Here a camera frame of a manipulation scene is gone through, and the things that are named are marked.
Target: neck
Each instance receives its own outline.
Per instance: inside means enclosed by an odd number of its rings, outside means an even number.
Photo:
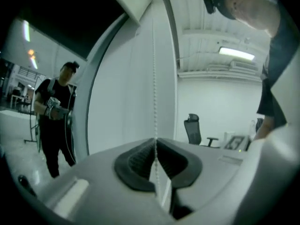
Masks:
[[[261,14],[261,20],[265,25],[265,32],[271,37],[275,37],[280,25],[280,11],[277,4],[267,1]]]
[[[67,82],[63,81],[61,78],[58,78],[57,81],[58,81],[59,85],[62,87],[65,87],[68,84]]]

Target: orange light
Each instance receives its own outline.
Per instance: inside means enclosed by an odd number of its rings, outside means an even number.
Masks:
[[[33,51],[32,49],[30,49],[30,50],[28,51],[28,54],[29,54],[29,55],[33,55],[33,54],[34,54],[34,51]]]

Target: black pants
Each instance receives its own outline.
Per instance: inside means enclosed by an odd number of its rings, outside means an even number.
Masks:
[[[50,121],[40,123],[40,136],[43,152],[46,156],[47,167],[53,178],[59,176],[58,153],[61,150],[70,166],[75,164],[72,150],[72,138],[70,129],[67,131],[67,142],[63,122]]]

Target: hand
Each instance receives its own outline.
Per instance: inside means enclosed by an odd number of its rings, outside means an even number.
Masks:
[[[51,118],[52,118],[53,120],[60,120],[60,119],[61,119],[59,110],[56,109],[56,108],[53,108],[53,109],[51,110],[50,116],[51,116]]]

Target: desk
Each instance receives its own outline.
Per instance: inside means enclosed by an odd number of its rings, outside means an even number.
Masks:
[[[13,100],[15,98],[15,106],[14,108],[17,106],[17,99],[21,99],[22,102],[24,102],[25,97],[21,97],[21,96],[17,96],[17,95],[11,95],[11,99],[10,99],[10,108],[13,108]]]

